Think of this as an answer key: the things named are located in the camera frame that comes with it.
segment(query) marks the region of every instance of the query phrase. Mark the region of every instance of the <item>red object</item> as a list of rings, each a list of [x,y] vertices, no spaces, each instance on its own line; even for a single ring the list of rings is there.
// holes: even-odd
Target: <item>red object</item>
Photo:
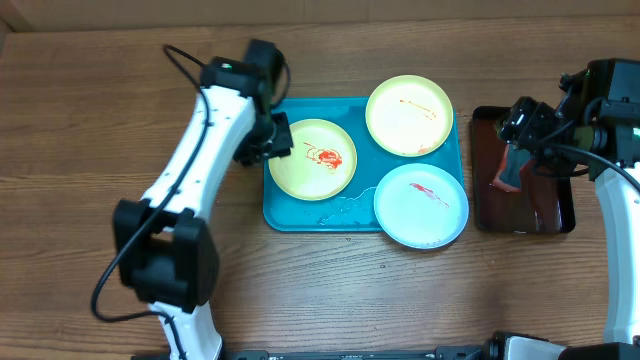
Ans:
[[[447,204],[446,202],[442,201],[442,199],[440,199],[440,197],[438,197],[438,195],[436,195],[433,192],[433,190],[427,189],[426,187],[424,187],[424,186],[422,186],[420,184],[416,184],[416,183],[411,183],[409,185],[413,186],[418,191],[425,193],[429,197],[429,199],[439,201],[442,205],[446,206],[447,208],[449,207],[449,204]]]
[[[311,147],[307,151],[307,159],[311,159],[318,164],[325,165],[331,170],[335,170],[338,166],[342,165],[342,156],[340,153],[333,149],[316,149],[315,146],[304,143],[305,145]]]
[[[502,155],[502,161],[500,161],[500,166],[498,167],[498,172],[496,173],[496,176],[493,178],[493,180],[491,181],[491,185],[497,187],[498,189],[504,191],[504,192],[520,192],[522,190],[520,190],[519,188],[509,185],[507,183],[505,183],[504,181],[500,180],[500,175],[502,174],[502,172],[504,171],[504,169],[507,168],[507,155],[509,154],[509,145],[505,146],[504,148],[504,155]]]
[[[407,103],[407,104],[409,104],[409,105],[413,105],[413,106],[415,106],[415,107],[417,107],[417,108],[420,108],[420,109],[422,109],[422,110],[424,110],[424,111],[428,112],[428,113],[429,113],[429,115],[427,115],[427,114],[422,114],[422,115],[424,115],[424,117],[426,117],[427,119],[429,119],[429,120],[431,120],[431,121],[433,121],[433,120],[435,120],[435,119],[437,119],[437,118],[438,118],[438,115],[436,115],[436,113],[435,113],[435,112],[433,112],[433,111],[431,111],[431,110],[427,109],[427,108],[426,108],[426,107],[424,107],[424,106],[420,106],[420,105],[418,105],[418,104],[414,104],[414,103],[412,103],[411,101],[406,101],[406,100],[400,100],[400,102],[401,102],[401,103]]]
[[[428,151],[429,151],[429,149],[424,147],[424,145],[420,145],[420,149],[418,149],[418,154],[420,154],[420,155],[426,154]]]

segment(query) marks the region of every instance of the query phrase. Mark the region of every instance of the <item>red sauce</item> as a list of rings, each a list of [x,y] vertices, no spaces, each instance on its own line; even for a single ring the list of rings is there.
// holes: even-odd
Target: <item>red sauce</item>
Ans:
[[[424,145],[420,145],[420,149],[418,149],[418,154],[426,154],[429,151]]]
[[[401,102],[401,103],[407,103],[407,104],[409,104],[409,105],[413,105],[413,106],[415,106],[415,107],[417,107],[417,108],[420,108],[420,109],[422,109],[422,110],[426,111],[428,114],[422,114],[422,115],[424,115],[424,117],[426,117],[427,119],[429,119],[429,120],[431,120],[431,121],[433,121],[433,120],[435,120],[435,119],[437,119],[437,118],[438,118],[438,115],[436,115],[436,113],[435,113],[435,112],[431,111],[430,109],[427,109],[427,108],[426,108],[426,107],[424,107],[424,106],[420,106],[420,105],[418,105],[418,104],[414,104],[413,102],[411,102],[411,101],[406,101],[406,100],[400,100],[400,102]]]
[[[340,153],[333,149],[316,149],[315,146],[304,143],[309,146],[307,151],[307,159],[313,160],[318,164],[324,165],[331,170],[335,170],[338,166],[342,165],[342,156]]]
[[[413,186],[414,188],[416,188],[418,191],[423,192],[427,195],[427,197],[429,197],[429,199],[431,200],[435,200],[440,202],[442,205],[446,206],[447,208],[449,208],[449,204],[447,204],[446,202],[442,201],[442,199],[440,199],[440,197],[438,197],[438,195],[436,195],[433,190],[431,189],[427,189],[426,187],[420,185],[420,184],[416,184],[416,183],[411,183],[409,184],[411,186]]]

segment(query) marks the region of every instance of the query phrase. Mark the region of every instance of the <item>wooden table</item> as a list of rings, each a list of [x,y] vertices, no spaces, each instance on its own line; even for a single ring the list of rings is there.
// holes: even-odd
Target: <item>wooden table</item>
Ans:
[[[166,348],[156,319],[103,324],[89,313],[114,254],[111,214],[138,199],[172,154],[195,94],[160,51],[239,58],[274,41],[292,97],[364,96],[399,74],[428,77],[458,112],[472,201],[468,122],[521,95],[555,105],[561,72],[640,58],[640,18],[539,18],[9,35],[0,58],[0,358],[125,359]],[[264,221],[262,169],[233,165],[213,211],[222,273],[212,298],[232,350],[427,349],[505,329],[570,345],[602,339],[603,221],[574,181],[568,236],[482,233],[473,216],[443,251],[383,234],[290,234]],[[111,314],[141,310],[112,279]]]

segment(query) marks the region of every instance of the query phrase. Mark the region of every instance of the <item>plate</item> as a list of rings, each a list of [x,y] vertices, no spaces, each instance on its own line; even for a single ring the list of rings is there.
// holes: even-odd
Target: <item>plate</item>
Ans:
[[[469,202],[464,189],[446,171],[408,164],[385,175],[373,197],[382,229],[397,242],[416,249],[449,244],[464,230]]]
[[[321,119],[291,125],[291,155],[269,159],[269,171],[285,193],[301,200],[323,200],[344,189],[356,172],[353,140],[340,126]]]
[[[414,157],[437,149],[453,127],[453,107],[433,81],[402,75],[380,84],[366,110],[373,139],[392,154]]]

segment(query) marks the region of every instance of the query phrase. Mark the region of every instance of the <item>wire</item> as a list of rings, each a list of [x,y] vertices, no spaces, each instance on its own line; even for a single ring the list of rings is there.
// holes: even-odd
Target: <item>wire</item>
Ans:
[[[204,120],[204,123],[202,125],[202,131],[200,133],[200,138],[198,139],[198,142],[196,143],[196,146],[194,147],[193,152],[191,153],[191,155],[187,159],[187,162],[185,163],[184,167],[180,171],[180,174],[176,178],[176,181],[169,188],[169,192],[167,193],[165,198],[162,200],[162,202],[160,202],[158,207],[156,207],[154,209],[154,211],[147,218],[147,220],[145,220],[145,222],[142,223],[142,225],[138,228],[138,230],[136,230],[136,232],[131,236],[129,241],[127,241],[127,243],[122,247],[122,249],[120,249],[120,252],[118,252],[118,254],[113,258],[113,260],[111,260],[111,263],[109,263],[109,265],[107,266],[107,268],[103,272],[102,276],[100,277],[100,280],[98,280],[98,283],[96,284],[96,287],[94,288],[93,293],[91,295],[91,312],[93,313],[93,315],[97,319],[99,319],[101,321],[104,321],[104,322],[108,322],[108,323],[139,319],[139,318],[145,317],[145,316],[163,317],[165,319],[165,324],[169,324],[169,326],[171,327],[171,332],[173,334],[173,338],[174,338],[174,341],[176,343],[176,348],[178,349],[179,358],[182,359],[182,360],[186,360],[187,359],[187,354],[185,353],[184,348],[182,347],[182,342],[180,341],[180,336],[178,334],[178,329],[177,329],[177,327],[175,325],[175,322],[173,320],[173,317],[171,315],[169,315],[169,314],[167,314],[165,312],[162,312],[162,311],[143,311],[143,312],[138,312],[138,313],[133,313],[133,314],[128,314],[128,315],[121,315],[121,316],[105,316],[102,313],[100,313],[100,311],[98,310],[98,298],[100,296],[100,292],[102,291],[102,288],[107,283],[107,280],[109,280],[109,277],[111,276],[111,274],[113,273],[115,268],[118,266],[118,264],[120,263],[122,258],[124,258],[129,253],[129,251],[133,247],[133,245],[136,242],[138,242],[138,240],[143,235],[147,234],[151,230],[151,227],[153,226],[154,221],[162,214],[162,211],[169,204],[169,202],[171,201],[171,198],[178,192],[180,184],[182,183],[184,178],[187,176],[187,173],[189,172],[189,168],[191,168],[191,165],[193,165],[193,162],[195,161],[196,156],[198,155],[198,152],[200,151],[200,148],[202,147],[202,144],[204,143],[204,140],[205,140],[206,135],[207,135],[207,130],[211,126],[211,123],[209,121],[210,106],[209,106],[209,101],[207,100],[207,97],[204,94],[204,91],[202,91],[202,88],[200,87],[200,84],[195,80],[195,78],[193,78],[193,76],[191,76],[191,74],[184,68],[184,66],[182,66],[173,57],[173,55],[171,55],[170,51],[173,51],[173,52],[175,52],[175,53],[177,53],[179,55],[184,56],[185,58],[195,62],[196,64],[200,65],[201,67],[204,66],[204,64],[201,61],[199,61],[198,59],[194,58],[193,56],[187,54],[186,52],[184,52],[184,51],[182,51],[182,50],[180,50],[180,49],[178,49],[178,48],[176,48],[174,46],[164,45],[162,47],[162,50],[165,53],[165,55],[169,58],[169,61],[171,61],[171,63],[173,63],[173,65],[175,65],[178,68],[178,70],[180,70],[180,72],[189,79],[189,82],[191,82],[191,84],[196,88],[196,91],[202,97],[202,101],[203,101],[204,107],[205,107],[205,120]]]
[[[587,106],[584,108],[584,113],[582,114],[582,122],[584,123],[584,125],[589,125],[589,120],[591,120],[591,114],[593,113],[593,108],[595,108],[599,102],[605,101],[605,100],[607,99],[605,99],[603,96],[600,96],[589,101]]]
[[[568,177],[578,177],[578,176],[582,176],[582,175],[587,175],[589,173],[589,167],[586,167],[582,170],[576,170],[574,172],[572,172],[571,174],[569,174]]]
[[[548,147],[548,148],[552,148],[552,149],[557,149],[557,150],[563,150],[563,151],[567,151],[567,152],[572,152],[574,154],[578,154],[578,155],[582,155],[584,157],[587,157],[597,163],[600,163],[601,165],[604,165],[610,169],[612,169],[613,171],[617,172],[618,174],[620,174],[623,178],[625,178],[629,184],[636,189],[636,191],[638,192],[638,194],[640,194],[640,183],[633,178],[633,176],[631,174],[629,174],[628,172],[626,172],[623,168],[621,168],[620,166],[612,163],[611,161],[603,158],[602,156],[596,155],[594,153],[591,153],[589,151],[586,150],[582,150],[579,149],[577,147],[573,147],[573,146],[569,146],[569,145],[563,145],[563,144],[554,144],[554,143],[548,143],[548,144],[540,144],[540,146],[542,147]]]
[[[571,96],[572,92],[573,92],[573,85],[569,86],[569,89],[567,89],[567,94],[562,98],[562,101],[560,101],[560,104],[558,104],[558,107],[556,108],[556,116],[564,118],[562,107],[567,102],[567,100],[569,100],[569,96]]]
[[[475,359],[479,359],[480,355],[482,354],[482,350],[477,350],[475,352],[472,352],[471,354],[467,355],[464,357],[464,360],[475,360]]]
[[[556,131],[552,132],[551,134],[543,137],[542,139],[538,140],[539,142],[545,142],[548,140],[553,139],[554,137],[562,134],[565,130],[567,130],[569,127],[571,127],[571,125],[573,125],[575,123],[575,120],[571,120],[568,123],[564,124],[563,126],[561,126],[559,129],[557,129]]]
[[[282,52],[280,50],[278,50],[278,52],[280,53],[280,55],[282,55],[282,58],[284,59],[284,55],[282,54]],[[289,86],[291,86],[291,70],[289,70],[289,64],[287,64],[287,62],[285,61],[283,63],[283,66],[284,66],[284,71],[287,73],[287,83],[284,85],[284,90],[282,90],[282,95],[280,96],[278,101],[271,104],[272,109],[275,109],[278,106],[280,106],[280,104],[282,104],[282,100],[284,100],[284,98],[287,97],[287,93],[289,92]]]

